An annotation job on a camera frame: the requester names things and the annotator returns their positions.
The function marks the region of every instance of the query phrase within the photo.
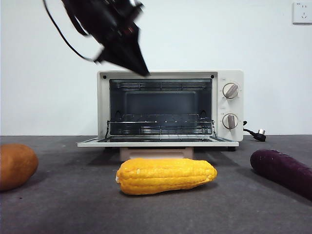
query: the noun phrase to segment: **toaster oven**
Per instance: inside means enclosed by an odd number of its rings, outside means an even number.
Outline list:
[[[243,139],[240,70],[97,74],[98,136],[79,147],[236,147]]]

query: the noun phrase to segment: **corn cob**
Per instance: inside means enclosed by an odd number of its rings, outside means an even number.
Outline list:
[[[116,182],[125,194],[145,195],[192,189],[214,180],[216,175],[216,169],[203,160],[136,158],[122,163]]]

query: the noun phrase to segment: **control panel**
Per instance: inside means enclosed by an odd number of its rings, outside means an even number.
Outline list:
[[[243,79],[240,70],[218,73],[218,137],[235,141],[243,139]]]

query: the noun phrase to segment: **brown potato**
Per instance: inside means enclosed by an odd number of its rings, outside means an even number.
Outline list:
[[[37,170],[38,158],[26,145],[1,146],[0,191],[10,190],[24,184]]]

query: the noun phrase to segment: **white wall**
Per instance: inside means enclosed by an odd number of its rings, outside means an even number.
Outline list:
[[[291,0],[141,0],[140,46],[150,70],[238,68],[245,119],[268,134],[312,133],[312,25],[292,25]],[[82,54],[60,0],[48,0]],[[76,56],[41,0],[1,1],[1,135],[96,135],[98,70]]]

